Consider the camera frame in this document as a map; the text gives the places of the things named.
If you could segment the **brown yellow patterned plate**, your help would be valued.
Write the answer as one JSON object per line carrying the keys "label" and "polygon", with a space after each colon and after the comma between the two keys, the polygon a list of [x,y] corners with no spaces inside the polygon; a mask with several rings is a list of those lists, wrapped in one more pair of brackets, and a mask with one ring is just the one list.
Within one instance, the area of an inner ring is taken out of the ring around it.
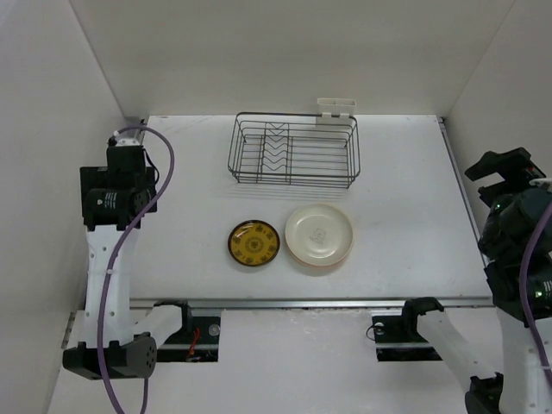
{"label": "brown yellow patterned plate", "polygon": [[227,241],[232,259],[245,267],[262,267],[270,263],[278,255],[280,246],[277,230],[261,220],[237,224]]}

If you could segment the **black wire dish rack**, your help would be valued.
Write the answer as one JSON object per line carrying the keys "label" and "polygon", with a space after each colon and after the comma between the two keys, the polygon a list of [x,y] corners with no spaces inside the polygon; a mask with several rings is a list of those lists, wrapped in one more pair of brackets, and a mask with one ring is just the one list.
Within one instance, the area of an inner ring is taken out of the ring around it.
{"label": "black wire dish rack", "polygon": [[228,170],[242,184],[348,189],[361,174],[354,116],[240,112]]}

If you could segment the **cream plate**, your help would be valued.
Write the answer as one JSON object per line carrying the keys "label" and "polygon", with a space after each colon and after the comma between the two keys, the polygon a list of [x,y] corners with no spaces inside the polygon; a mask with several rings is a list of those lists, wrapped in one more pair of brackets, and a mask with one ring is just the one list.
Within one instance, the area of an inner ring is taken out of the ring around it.
{"label": "cream plate", "polygon": [[311,267],[332,267],[347,258],[354,246],[348,216],[329,204],[308,204],[291,213],[285,242],[294,258]]}

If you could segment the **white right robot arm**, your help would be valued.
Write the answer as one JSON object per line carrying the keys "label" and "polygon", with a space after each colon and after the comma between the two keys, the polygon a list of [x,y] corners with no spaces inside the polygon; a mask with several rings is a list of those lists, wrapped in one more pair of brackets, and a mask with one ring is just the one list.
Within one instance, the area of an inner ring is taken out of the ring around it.
{"label": "white right robot arm", "polygon": [[478,193],[488,207],[478,249],[492,294],[502,365],[494,367],[436,298],[405,302],[401,333],[422,338],[455,376],[469,413],[551,411],[551,179],[523,147],[489,151],[465,171],[501,180]]}

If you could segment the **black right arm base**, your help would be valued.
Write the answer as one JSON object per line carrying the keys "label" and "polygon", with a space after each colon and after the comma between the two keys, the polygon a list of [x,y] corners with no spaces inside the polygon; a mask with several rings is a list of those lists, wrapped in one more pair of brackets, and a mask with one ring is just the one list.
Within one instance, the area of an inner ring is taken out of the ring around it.
{"label": "black right arm base", "polygon": [[440,361],[440,355],[418,333],[406,330],[400,315],[375,315],[373,332],[378,362]]}

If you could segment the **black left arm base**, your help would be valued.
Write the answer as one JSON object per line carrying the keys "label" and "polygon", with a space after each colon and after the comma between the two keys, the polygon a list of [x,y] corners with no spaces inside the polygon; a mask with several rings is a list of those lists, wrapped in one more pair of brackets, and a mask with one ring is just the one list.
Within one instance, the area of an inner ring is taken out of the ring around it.
{"label": "black left arm base", "polygon": [[183,326],[158,349],[161,363],[218,362],[222,331],[220,311],[189,308]]}

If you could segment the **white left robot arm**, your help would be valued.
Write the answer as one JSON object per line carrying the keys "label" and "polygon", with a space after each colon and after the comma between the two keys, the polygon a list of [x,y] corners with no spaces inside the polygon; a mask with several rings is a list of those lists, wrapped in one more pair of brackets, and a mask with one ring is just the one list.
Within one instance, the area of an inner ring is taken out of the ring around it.
{"label": "white left robot arm", "polygon": [[88,276],[81,335],[63,353],[63,367],[88,380],[148,379],[168,338],[193,330],[183,303],[160,302],[139,323],[130,316],[131,260],[143,208],[157,210],[155,170],[143,146],[108,147],[106,166],[80,168]]}

